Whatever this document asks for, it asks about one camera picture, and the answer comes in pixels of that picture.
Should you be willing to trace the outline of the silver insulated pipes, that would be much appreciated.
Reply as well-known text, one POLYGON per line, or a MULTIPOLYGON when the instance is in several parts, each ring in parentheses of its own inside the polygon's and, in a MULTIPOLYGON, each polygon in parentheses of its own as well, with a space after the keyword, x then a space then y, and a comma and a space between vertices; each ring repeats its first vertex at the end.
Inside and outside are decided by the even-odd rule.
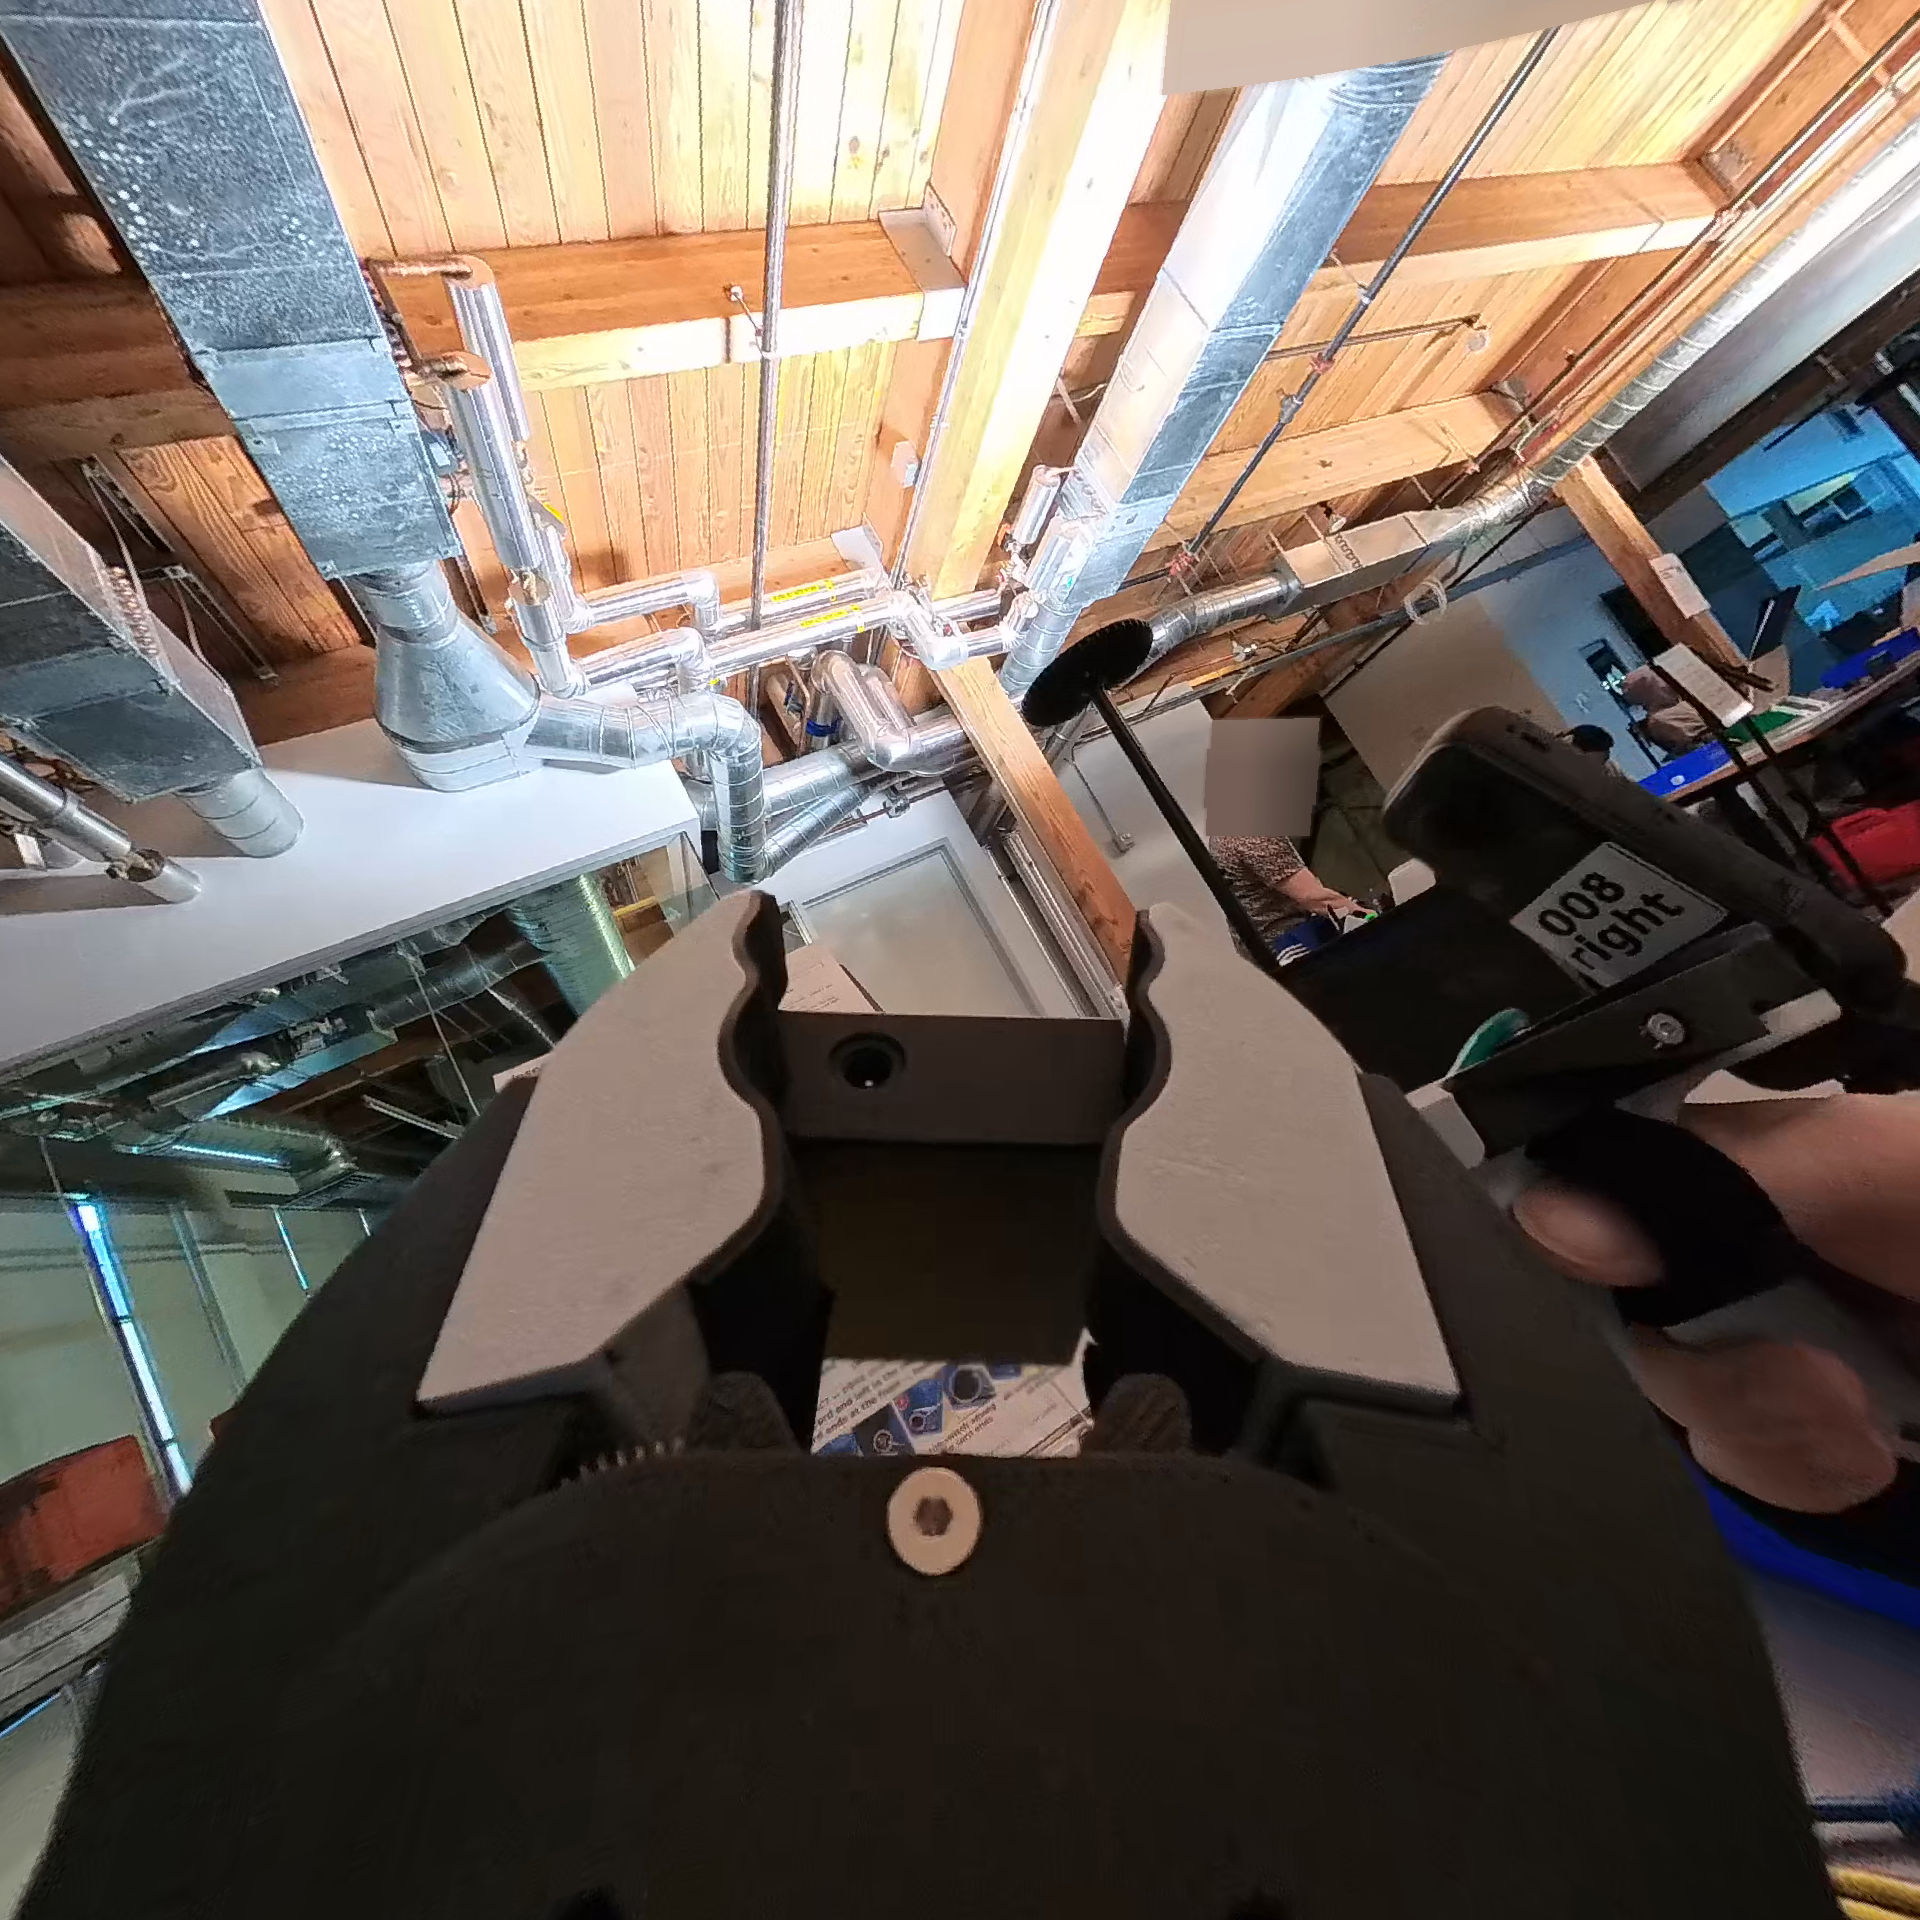
POLYGON ((919 773, 949 733, 889 704, 856 709, 856 763, 826 752, 783 774, 784 798, 817 795, 808 822, 769 833, 762 723, 722 683, 802 661, 819 681, 867 690, 841 644, 898 634, 926 668, 1005 650, 1008 589, 929 600, 871 572, 794 592, 779 614, 725 609, 707 570, 602 592, 576 586, 560 520, 537 493, 531 421, 497 276, 481 257, 381 261, 384 280, 437 280, 464 346, 421 360, 439 388, 463 475, 507 572, 525 673, 458 605, 439 563, 352 576, 349 592, 376 635, 376 720, 414 774, 443 794, 522 777, 541 763, 641 768, 690 762, 707 777, 711 828, 733 880, 757 880, 826 833, 833 804, 859 804, 862 774, 919 773))

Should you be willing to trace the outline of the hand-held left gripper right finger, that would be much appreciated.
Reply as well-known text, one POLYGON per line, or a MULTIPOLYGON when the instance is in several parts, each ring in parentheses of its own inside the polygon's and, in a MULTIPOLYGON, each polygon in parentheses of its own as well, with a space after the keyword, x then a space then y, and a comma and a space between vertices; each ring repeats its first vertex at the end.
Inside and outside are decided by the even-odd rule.
POLYGON ((1136 923, 1129 1096, 1103 1171, 1119 1249, 1239 1357, 1454 1408, 1458 1374, 1361 1069, 1227 932, 1136 923))

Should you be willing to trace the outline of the wooden instruction board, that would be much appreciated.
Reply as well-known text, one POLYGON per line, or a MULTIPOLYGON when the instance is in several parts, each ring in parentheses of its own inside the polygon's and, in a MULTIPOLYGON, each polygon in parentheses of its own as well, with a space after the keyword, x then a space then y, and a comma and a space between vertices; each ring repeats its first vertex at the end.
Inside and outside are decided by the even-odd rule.
POLYGON ((1077 1363, 829 1361, 817 1456, 1074 1456, 1091 1428, 1077 1363))

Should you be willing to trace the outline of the black ethernet switch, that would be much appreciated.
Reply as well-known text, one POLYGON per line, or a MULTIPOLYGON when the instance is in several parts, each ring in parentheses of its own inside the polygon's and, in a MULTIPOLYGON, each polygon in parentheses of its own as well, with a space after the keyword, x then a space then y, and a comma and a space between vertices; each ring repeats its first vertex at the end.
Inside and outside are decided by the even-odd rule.
POLYGON ((1114 1019, 783 1012, 830 1361, 1064 1363, 1121 1115, 1114 1019))

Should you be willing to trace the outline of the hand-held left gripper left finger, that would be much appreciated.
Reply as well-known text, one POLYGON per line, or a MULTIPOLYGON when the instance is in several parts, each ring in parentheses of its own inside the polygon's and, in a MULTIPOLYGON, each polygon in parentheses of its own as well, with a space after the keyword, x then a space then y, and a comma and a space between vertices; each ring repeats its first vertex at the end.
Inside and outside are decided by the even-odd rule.
POLYGON ((779 907, 744 891, 569 1030, 536 1077, 421 1408, 693 1412, 721 1374, 795 1408, 783 994, 779 907))

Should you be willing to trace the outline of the rectangular metal air duct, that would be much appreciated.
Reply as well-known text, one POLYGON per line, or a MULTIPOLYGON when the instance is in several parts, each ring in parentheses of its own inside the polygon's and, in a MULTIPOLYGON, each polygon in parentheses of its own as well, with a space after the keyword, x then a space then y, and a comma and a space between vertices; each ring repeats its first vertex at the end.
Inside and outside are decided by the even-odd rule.
POLYGON ((6 2, 2 35, 317 570, 451 558, 425 433, 262 8, 6 2))
POLYGON ((302 835, 227 681, 11 465, 2 465, 2 720, 9 736, 122 803, 181 801, 241 856, 277 858, 302 835))

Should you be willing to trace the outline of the blue plastic bin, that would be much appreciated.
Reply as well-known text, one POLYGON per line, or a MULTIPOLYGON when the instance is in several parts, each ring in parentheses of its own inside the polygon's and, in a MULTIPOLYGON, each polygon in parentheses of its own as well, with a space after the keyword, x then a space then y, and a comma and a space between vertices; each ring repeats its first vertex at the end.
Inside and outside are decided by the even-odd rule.
POLYGON ((1863 1617, 1919 1630, 1919 1466, 1899 1462, 1887 1492, 1833 1516, 1801 1516, 1718 1482, 1691 1478, 1721 1545, 1743 1570, 1776 1577, 1863 1617))

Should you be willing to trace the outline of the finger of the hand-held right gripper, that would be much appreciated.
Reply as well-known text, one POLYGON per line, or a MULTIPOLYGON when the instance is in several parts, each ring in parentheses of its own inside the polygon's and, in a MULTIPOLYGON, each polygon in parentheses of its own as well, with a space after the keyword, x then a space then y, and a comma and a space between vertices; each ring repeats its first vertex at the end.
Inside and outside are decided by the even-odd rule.
POLYGON ((1464 1169, 1489 1169, 1518 1150, 1512 1097, 1478 1072, 1415 1089, 1409 1105, 1464 1169))

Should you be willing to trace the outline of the black pole lamp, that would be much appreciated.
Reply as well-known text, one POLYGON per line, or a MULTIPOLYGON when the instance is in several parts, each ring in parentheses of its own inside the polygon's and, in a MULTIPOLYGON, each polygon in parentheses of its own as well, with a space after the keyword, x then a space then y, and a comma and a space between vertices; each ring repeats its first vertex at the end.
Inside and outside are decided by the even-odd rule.
POLYGON ((1067 724, 1086 710, 1095 710, 1119 752, 1134 768, 1145 795, 1153 801, 1158 814, 1181 843, 1195 876, 1207 888, 1207 894, 1227 922, 1237 946, 1267 977, 1281 979, 1282 970, 1271 942, 1263 936, 1256 918, 1246 912, 1227 884, 1227 877, 1219 868, 1205 835, 1195 829, 1194 819, 1177 803, 1159 768, 1141 745, 1136 730, 1125 720, 1114 699, 1114 690, 1145 668, 1151 644, 1153 635, 1147 624, 1136 618, 1125 618, 1095 630, 1077 644, 1066 648, 1050 666, 1042 668, 1042 673, 1039 673, 1031 688, 1025 692, 1021 702, 1023 720, 1026 720, 1033 730, 1054 730, 1067 724))

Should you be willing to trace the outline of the person's right hand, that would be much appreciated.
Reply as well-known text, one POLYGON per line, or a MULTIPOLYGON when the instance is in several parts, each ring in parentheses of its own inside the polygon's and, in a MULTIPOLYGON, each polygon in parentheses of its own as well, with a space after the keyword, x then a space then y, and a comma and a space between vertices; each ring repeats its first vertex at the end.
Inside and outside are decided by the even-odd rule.
POLYGON ((1624 1322, 1624 1357, 1727 1496, 1915 1552, 1915 1437, 1823 1328, 1761 1323, 1821 1289, 1915 1378, 1915 1096, 1688 1101, 1605 1113, 1533 1152, 1509 1213, 1624 1322))

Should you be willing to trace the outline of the red crate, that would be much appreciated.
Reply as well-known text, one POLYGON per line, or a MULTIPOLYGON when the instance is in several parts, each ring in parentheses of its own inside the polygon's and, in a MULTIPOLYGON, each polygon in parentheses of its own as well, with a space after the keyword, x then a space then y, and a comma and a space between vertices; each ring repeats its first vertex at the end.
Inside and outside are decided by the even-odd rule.
POLYGON ((166 1521, 151 1460, 131 1433, 6 1478, 2 1619, 159 1540, 166 1521))

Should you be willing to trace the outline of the wooden post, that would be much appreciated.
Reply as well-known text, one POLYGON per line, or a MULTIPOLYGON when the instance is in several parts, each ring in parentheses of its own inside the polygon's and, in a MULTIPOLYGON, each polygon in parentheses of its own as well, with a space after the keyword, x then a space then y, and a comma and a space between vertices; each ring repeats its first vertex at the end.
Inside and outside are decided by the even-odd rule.
POLYGON ((933 678, 1017 822, 1064 884, 1119 985, 1128 987, 1136 907, 1114 864, 1099 853, 1094 833, 1071 804, 1021 709, 999 685, 993 664, 969 658, 937 669, 933 678))

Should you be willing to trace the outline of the long insulated duct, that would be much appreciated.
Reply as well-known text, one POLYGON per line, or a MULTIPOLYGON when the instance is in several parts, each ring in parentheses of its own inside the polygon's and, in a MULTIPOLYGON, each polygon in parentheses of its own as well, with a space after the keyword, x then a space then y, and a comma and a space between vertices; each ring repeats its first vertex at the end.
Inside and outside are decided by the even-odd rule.
POLYGON ((1143 556, 1448 60, 1239 96, 1005 621, 1015 704, 1143 556))

